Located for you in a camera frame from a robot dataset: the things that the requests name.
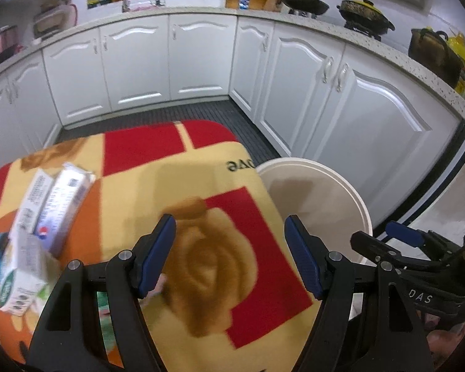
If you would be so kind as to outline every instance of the gray floor mat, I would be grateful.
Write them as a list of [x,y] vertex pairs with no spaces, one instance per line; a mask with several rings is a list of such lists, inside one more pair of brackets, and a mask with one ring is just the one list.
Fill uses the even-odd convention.
[[60,133],[57,142],[60,143],[73,138],[87,137],[112,130],[175,120],[212,120],[226,126],[236,135],[239,142],[246,147],[255,165],[280,157],[260,130],[231,100],[148,110],[142,113],[127,114],[113,119],[102,120],[72,130],[64,129]]

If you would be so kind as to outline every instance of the metal bolt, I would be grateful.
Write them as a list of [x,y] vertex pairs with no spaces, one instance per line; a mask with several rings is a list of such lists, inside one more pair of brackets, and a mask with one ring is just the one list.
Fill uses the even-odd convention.
[[391,265],[391,263],[389,261],[383,261],[381,263],[381,267],[385,271],[391,271],[393,269],[393,266]]
[[341,255],[340,252],[333,251],[333,252],[329,252],[329,258],[332,261],[340,261],[343,258],[343,255]]
[[119,259],[127,260],[131,258],[132,255],[133,255],[133,252],[131,252],[130,250],[123,250],[122,252],[119,253]]
[[69,270],[75,270],[81,265],[81,262],[79,260],[72,260],[67,267],[69,267]]

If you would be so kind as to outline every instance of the speckled countertop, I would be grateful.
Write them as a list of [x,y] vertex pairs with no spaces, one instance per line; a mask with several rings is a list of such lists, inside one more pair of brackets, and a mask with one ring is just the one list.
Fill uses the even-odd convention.
[[97,28],[102,25],[111,24],[118,21],[124,21],[130,18],[141,18],[153,15],[168,15],[168,14],[225,14],[237,15],[242,17],[252,17],[267,19],[286,24],[293,24],[304,28],[312,29],[317,32],[322,32],[341,39],[345,42],[352,43],[360,48],[369,51],[380,58],[388,61],[394,66],[402,69],[409,76],[415,78],[419,83],[429,89],[438,98],[440,98],[446,105],[449,105],[452,110],[458,113],[462,119],[465,120],[465,100],[457,94],[448,84],[442,79],[429,71],[427,68],[418,64],[416,61],[409,58],[402,52],[393,49],[375,39],[369,38],[363,34],[353,32],[343,27],[328,24],[318,20],[313,20],[296,15],[279,14],[268,11],[254,11],[254,10],[233,10],[229,8],[213,8],[213,7],[176,7],[176,8],[157,8],[143,11],[121,13],[97,19],[95,21],[81,24],[77,27],[70,28],[67,31],[56,34],[55,36],[41,42],[37,46],[30,46],[15,56],[9,58],[4,63],[0,64],[0,73],[5,71],[8,67],[20,61],[46,46],[58,42],[64,38],[72,36],[76,33],[87,31],[88,29]]

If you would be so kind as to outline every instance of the white cabinet door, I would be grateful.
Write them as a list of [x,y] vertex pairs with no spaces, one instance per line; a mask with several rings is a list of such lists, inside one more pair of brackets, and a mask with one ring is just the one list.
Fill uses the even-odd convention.
[[377,225],[427,175],[459,122],[416,81],[346,46],[335,88],[304,157],[349,181]]
[[17,121],[5,74],[0,75],[0,167],[33,152]]
[[297,156],[320,121],[344,43],[276,24],[255,124],[282,156]]
[[16,114],[34,148],[40,150],[52,145],[62,126],[51,97],[41,52],[21,60],[7,73]]
[[43,58],[62,124],[110,112],[98,29],[45,47]]
[[112,110],[171,100],[168,23],[160,15],[100,28]]
[[267,67],[274,22],[239,18],[229,95],[253,120]]
[[172,100],[228,94],[236,21],[235,15],[170,16]]

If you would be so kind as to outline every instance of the patterned tablecloth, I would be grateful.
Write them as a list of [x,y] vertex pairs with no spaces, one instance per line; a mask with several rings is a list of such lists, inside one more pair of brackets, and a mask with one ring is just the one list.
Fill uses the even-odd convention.
[[[143,306],[170,372],[289,372],[319,304],[307,293],[280,218],[243,145],[222,125],[184,121],[57,144],[0,169],[0,232],[36,168],[64,162],[97,180],[60,257],[110,259],[172,213],[177,235],[161,294]],[[24,361],[38,315],[0,311],[0,343]],[[122,365],[117,348],[108,358]]]

